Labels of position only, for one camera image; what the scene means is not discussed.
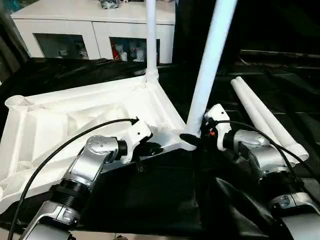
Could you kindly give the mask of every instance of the white plastic tube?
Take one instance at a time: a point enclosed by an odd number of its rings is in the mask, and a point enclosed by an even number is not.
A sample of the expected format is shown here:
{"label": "white plastic tube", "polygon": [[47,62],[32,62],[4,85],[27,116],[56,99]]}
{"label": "white plastic tube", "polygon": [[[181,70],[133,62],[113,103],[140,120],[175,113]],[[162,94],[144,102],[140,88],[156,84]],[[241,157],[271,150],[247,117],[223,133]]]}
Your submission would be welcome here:
{"label": "white plastic tube", "polygon": [[226,43],[237,0],[217,0],[186,124],[186,132],[199,136],[211,88]]}
{"label": "white plastic tube", "polygon": [[278,121],[278,119],[272,114],[272,112],[254,93],[254,91],[252,91],[252,89],[246,84],[246,82],[240,76],[238,76],[235,80],[238,82],[238,84],[240,84],[241,88],[245,91],[245,94],[254,104],[255,108],[258,110],[260,115],[268,124],[269,128],[272,130],[273,134],[281,143],[281,145],[285,147],[287,150],[296,154],[303,161],[307,160],[309,158],[308,152],[304,149],[304,147],[301,144],[297,143],[293,139],[293,137],[287,132],[284,126],[282,126],[282,124]]}
{"label": "white plastic tube", "polygon": [[270,129],[269,125],[266,123],[264,118],[260,115],[259,111],[256,109],[255,105],[249,97],[247,96],[246,92],[242,89],[240,83],[233,79],[231,81],[231,85],[240,99],[245,111],[248,113],[253,125],[259,129],[260,131],[264,132],[269,138],[271,138],[276,144],[280,144],[277,137],[274,135],[274,132]]}
{"label": "white plastic tube", "polygon": [[156,0],[146,0],[146,80],[158,80],[157,39],[156,39]]}

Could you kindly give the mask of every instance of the table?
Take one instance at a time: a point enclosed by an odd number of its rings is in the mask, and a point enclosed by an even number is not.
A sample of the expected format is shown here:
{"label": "table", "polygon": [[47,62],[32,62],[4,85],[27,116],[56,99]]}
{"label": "table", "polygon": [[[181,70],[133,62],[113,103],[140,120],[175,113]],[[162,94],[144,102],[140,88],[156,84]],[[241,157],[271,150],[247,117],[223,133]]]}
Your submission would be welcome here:
{"label": "table", "polygon": [[[34,58],[11,79],[0,86],[0,102],[12,95],[35,95],[67,88],[114,81],[144,74],[143,63],[100,60]],[[198,70],[193,65],[161,65],[159,82],[169,99],[186,121]],[[208,107],[222,104],[230,118],[251,123],[230,80],[242,76],[248,85],[287,128],[293,138],[310,154],[307,162],[320,173],[320,99],[319,70],[230,66],[220,69]],[[0,126],[6,121],[6,107],[0,106]],[[234,237],[245,232],[237,226],[230,207],[253,222],[260,218],[248,206],[237,205],[230,192],[223,192],[217,181],[225,181],[239,196],[247,193],[260,199],[253,180],[232,163],[234,155],[204,146],[195,152],[177,150],[144,162],[146,172],[136,166],[120,168],[102,176],[82,213],[79,230],[201,237],[208,232]],[[320,196],[319,186],[300,166],[297,173],[312,192]],[[28,224],[50,193],[25,201],[19,218],[21,227]],[[0,226],[8,228],[15,203],[0,215]],[[263,234],[271,235],[271,221],[258,222]]]}

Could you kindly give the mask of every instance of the white pipe end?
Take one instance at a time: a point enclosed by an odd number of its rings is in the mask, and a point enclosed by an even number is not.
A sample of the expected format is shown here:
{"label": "white pipe end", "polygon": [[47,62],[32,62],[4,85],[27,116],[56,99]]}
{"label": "white pipe end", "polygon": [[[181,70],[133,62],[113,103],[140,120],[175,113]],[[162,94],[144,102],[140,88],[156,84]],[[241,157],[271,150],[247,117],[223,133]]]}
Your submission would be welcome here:
{"label": "white pipe end", "polygon": [[27,106],[28,104],[24,96],[14,95],[5,100],[4,105],[10,108],[13,106]]}
{"label": "white pipe end", "polygon": [[297,142],[292,145],[286,146],[285,148],[290,152],[294,153],[295,155],[297,155],[302,161],[305,161],[309,158],[309,153],[305,150],[305,148],[301,144]]}

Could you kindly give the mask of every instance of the black cable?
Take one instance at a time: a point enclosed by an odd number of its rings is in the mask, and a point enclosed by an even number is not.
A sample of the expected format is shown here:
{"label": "black cable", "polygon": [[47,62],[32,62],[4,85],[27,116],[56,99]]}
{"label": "black cable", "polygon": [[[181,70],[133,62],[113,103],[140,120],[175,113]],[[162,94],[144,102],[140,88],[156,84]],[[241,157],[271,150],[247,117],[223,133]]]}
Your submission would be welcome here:
{"label": "black cable", "polygon": [[104,122],[104,123],[101,123],[97,126],[94,126],[88,130],[85,130],[84,132],[74,136],[73,138],[71,138],[70,140],[66,141],[64,144],[62,144],[60,147],[58,147],[53,153],[51,153],[39,166],[38,168],[34,171],[34,173],[32,174],[32,176],[30,177],[30,179],[28,180],[28,182],[26,183],[24,189],[23,189],[23,192],[21,194],[21,197],[20,197],[20,200],[19,200],[19,203],[16,207],[16,210],[15,210],[15,214],[14,214],[14,217],[13,217],[13,220],[12,220],[12,224],[11,224],[11,227],[10,227],[10,231],[9,231],[9,235],[8,235],[8,238],[7,240],[12,240],[13,239],[13,236],[14,236],[14,233],[15,233],[15,227],[16,227],[16,223],[17,223],[17,220],[18,220],[18,215],[19,215],[19,212],[20,212],[20,209],[22,207],[22,203],[24,201],[24,199],[26,198],[26,195],[27,195],[27,192],[32,184],[32,182],[34,181],[34,179],[36,178],[36,176],[38,175],[38,173],[41,171],[41,169],[57,154],[59,153],[62,149],[64,149],[67,145],[69,145],[70,143],[72,143],[74,140],[77,140],[78,138],[86,135],[87,133],[90,133],[92,132],[93,130],[96,130],[98,128],[101,128],[101,127],[104,127],[106,125],[109,125],[109,124],[114,124],[114,123],[119,123],[119,122],[131,122],[131,124],[135,124],[136,122],[138,121],[138,119],[133,119],[133,118],[123,118],[123,119],[116,119],[116,120],[112,120],[112,121],[107,121],[107,122]]}
{"label": "black cable", "polygon": [[289,168],[289,170],[292,172],[292,175],[295,179],[297,179],[297,175],[294,172],[293,167],[291,166],[290,162],[288,161],[288,158],[286,157],[286,155],[284,154],[284,152],[288,153],[289,155],[293,156],[295,159],[298,160],[299,163],[301,163],[301,165],[310,173],[310,175],[320,184],[320,179],[317,177],[317,175],[315,174],[315,172],[311,169],[311,167],[304,161],[302,161],[297,155],[295,155],[294,153],[292,153],[291,151],[285,149],[283,146],[280,146],[278,144],[276,144],[270,137],[268,137],[264,132],[260,131],[259,129],[255,128],[254,126],[251,126],[249,124],[243,123],[243,122],[239,122],[239,121],[232,121],[232,120],[221,120],[221,121],[214,121],[214,123],[217,124],[222,124],[222,123],[231,123],[231,124],[238,124],[238,125],[242,125],[245,126],[249,129],[252,129],[254,131],[256,131],[257,133],[261,134],[262,136],[264,136],[266,139],[268,139],[268,141],[270,142],[270,144],[272,144],[277,150],[278,152],[281,154],[283,160],[285,161],[287,167]]}

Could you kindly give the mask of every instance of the white plastic stand base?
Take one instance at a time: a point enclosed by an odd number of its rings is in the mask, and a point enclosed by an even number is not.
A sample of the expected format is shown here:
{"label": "white plastic stand base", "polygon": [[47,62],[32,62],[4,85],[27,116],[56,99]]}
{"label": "white plastic stand base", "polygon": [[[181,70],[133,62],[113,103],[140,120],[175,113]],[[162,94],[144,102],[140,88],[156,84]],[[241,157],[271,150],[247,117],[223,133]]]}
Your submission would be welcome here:
{"label": "white plastic stand base", "polygon": [[[9,113],[0,144],[0,214],[20,198],[31,174],[50,153],[73,136],[103,122],[138,117],[149,125],[153,134],[149,141],[161,144],[162,153],[181,148],[192,150],[194,146],[179,137],[186,124],[158,81],[149,77],[148,81],[143,75],[7,99]],[[130,126],[128,122],[107,125],[71,143],[35,178],[27,197],[46,192],[58,183],[90,136],[121,139]]]}

